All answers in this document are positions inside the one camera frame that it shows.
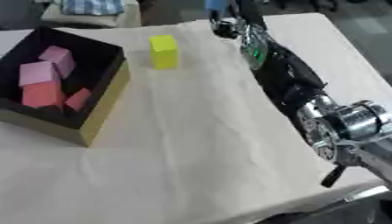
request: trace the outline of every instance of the cube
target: cube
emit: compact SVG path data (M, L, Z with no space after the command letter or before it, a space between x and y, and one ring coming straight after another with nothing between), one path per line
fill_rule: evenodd
M49 61L23 64L19 67L19 86L45 81L59 81L59 74Z
M63 107L64 95L57 81L46 81L24 86L22 103L32 108Z
M151 62L156 69L174 68L178 65L179 49L171 35L150 38Z
M79 111L90 95L91 92L88 89L83 88L76 94L73 94L71 97L69 97L66 100L66 105L72 108L74 111Z
M75 62L72 53L55 45L49 46L40 56L41 60L51 61L63 79L75 69Z

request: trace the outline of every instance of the red block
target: red block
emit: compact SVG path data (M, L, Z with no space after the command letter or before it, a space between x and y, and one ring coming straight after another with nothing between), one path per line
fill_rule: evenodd
M22 103L32 108L45 106L63 107L64 95L57 81L45 81L26 85L23 88Z
M91 92L88 89L83 88L76 94L73 94L71 97L69 97L66 100L66 105L75 111L79 111L90 95Z

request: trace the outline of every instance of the table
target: table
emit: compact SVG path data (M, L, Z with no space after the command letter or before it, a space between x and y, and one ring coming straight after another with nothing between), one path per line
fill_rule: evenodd
M320 14L266 17L270 33L329 83L339 103L392 111L392 88ZM333 168L301 140L257 86L238 43L207 21L67 32L122 46L132 82L90 149L0 123L2 223L244 223L304 211L381 181ZM0 53L29 31L0 32ZM176 70L150 67L148 37L172 34Z

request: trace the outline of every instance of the open box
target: open box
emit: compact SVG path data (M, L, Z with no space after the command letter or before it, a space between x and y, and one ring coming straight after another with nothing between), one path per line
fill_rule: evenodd
M66 96L87 88L91 96L72 117L43 113L21 104L19 66L39 61L48 46L70 50L76 68L62 82ZM0 121L13 123L64 140L89 146L130 79L120 46L40 27L0 59Z

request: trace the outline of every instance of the pink block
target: pink block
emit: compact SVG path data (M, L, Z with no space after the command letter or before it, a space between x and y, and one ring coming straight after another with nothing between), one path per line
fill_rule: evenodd
M58 106L62 109L64 95L60 83L46 81L24 86L22 103L32 108Z
M75 111L79 111L90 95L91 92L88 89L83 88L76 94L73 94L71 97L69 97L66 100L66 105Z
M63 79L66 79L75 69L72 53L65 48L51 45L39 56L39 58L41 60L51 61L56 66L56 69Z
M19 69L19 86L31 85L44 81L58 81L59 75L49 61L23 64Z

